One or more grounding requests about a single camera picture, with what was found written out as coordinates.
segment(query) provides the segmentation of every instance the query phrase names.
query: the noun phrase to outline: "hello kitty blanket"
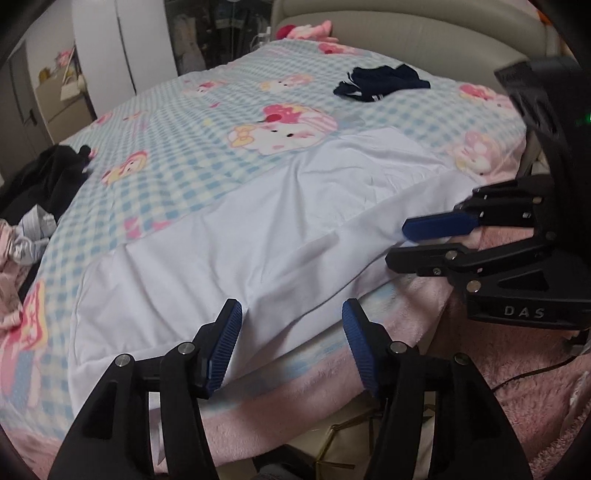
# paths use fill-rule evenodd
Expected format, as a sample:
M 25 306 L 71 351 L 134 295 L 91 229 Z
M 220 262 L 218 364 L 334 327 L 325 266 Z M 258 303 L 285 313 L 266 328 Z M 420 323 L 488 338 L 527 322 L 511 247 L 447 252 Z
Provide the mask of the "hello kitty blanket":
M 431 89 L 400 91 L 375 103 L 332 94 L 354 67 L 384 64 L 400 62 L 337 44 L 277 41 L 144 92 L 70 138 L 66 143 L 75 149 L 91 147 L 93 173 L 49 244 L 21 326 L 0 338 L 0 423 L 8 433 L 34 434 L 48 445 L 65 436 L 74 416 L 66 372 L 74 300 L 86 267 L 118 245 L 197 212 L 306 149 L 382 127 L 395 127 L 479 181 L 516 172 L 525 126 L 507 98 L 490 89 L 418 70 Z M 383 319 L 420 285 L 388 283 L 365 303 L 380 305 L 374 318 Z M 447 294 L 440 290 L 435 308 L 426 309 L 433 321 Z M 285 414 L 295 398 L 306 411 L 327 414 L 355 395 L 355 388 L 340 389 L 347 384 L 343 371 L 326 364 L 345 346 L 342 331 L 332 329 L 222 388 L 203 409 L 216 461 L 262 451 L 308 428 L 308 420 Z M 341 373 L 332 381 L 329 371 Z M 312 394 L 317 385 L 323 388 Z M 241 408 L 258 399 L 286 407 L 276 408 L 283 424 L 272 442 L 247 435 L 256 428 Z

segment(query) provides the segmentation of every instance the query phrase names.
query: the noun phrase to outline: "stuffed toy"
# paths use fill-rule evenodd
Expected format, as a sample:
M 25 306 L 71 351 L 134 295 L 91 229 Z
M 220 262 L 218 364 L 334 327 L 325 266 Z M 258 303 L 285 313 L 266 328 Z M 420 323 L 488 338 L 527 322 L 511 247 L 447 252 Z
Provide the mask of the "stuffed toy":
M 330 20 L 326 20 L 314 27 L 312 25 L 303 25 L 301 27 L 285 25 L 277 31 L 275 37 L 277 40 L 291 38 L 292 40 L 314 40 L 325 43 L 338 43 L 338 38 L 329 36 L 331 30 L 332 22 Z

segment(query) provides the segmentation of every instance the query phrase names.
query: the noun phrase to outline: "doorway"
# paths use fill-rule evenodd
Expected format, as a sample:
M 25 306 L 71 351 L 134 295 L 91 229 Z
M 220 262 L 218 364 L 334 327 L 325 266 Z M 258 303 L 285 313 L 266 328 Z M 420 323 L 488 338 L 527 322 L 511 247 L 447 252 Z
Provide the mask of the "doorway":
M 4 182 L 53 144 L 33 92 L 26 43 L 0 68 L 0 175 Z

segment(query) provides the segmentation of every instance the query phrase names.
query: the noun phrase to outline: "black cloth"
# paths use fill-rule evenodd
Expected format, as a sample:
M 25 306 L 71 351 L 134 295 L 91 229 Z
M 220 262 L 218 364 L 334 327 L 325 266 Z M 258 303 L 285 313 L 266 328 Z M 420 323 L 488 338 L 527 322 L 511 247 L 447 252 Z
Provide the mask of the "black cloth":
M 90 148 L 84 145 L 79 153 L 71 147 L 54 145 L 27 164 L 12 181 L 0 187 L 0 218 L 17 225 L 35 205 L 51 213 L 56 221 L 70 206 L 76 193 L 88 178 Z M 34 265 L 18 291 L 21 301 L 37 276 Z
M 431 84 L 418 77 L 416 70 L 406 64 L 393 69 L 383 65 L 376 69 L 355 67 L 348 73 L 348 82 L 340 82 L 334 94 L 358 100 L 376 102 L 398 90 L 431 88 Z

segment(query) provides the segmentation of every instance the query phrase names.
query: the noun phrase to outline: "black cable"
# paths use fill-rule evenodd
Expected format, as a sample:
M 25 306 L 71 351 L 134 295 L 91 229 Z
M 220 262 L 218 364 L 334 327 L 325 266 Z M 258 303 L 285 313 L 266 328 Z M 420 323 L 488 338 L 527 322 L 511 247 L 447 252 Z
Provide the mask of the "black cable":
M 551 370 L 556 370 L 557 368 L 564 367 L 565 365 L 568 365 L 569 363 L 571 363 L 575 358 L 577 358 L 577 357 L 571 356 L 571 357 L 567 358 L 565 361 L 560 362 L 559 364 L 551 365 L 550 367 L 539 368 L 537 370 L 532 370 L 531 372 L 526 372 L 524 374 L 519 374 L 514 377 L 511 377 L 509 380 L 505 380 L 502 384 L 499 384 L 495 388 L 493 388 L 492 392 L 495 393 L 497 390 L 504 387 L 508 383 L 513 382 L 513 380 L 520 380 L 521 378 L 531 377 L 532 375 L 543 374 L 546 372 L 550 372 Z

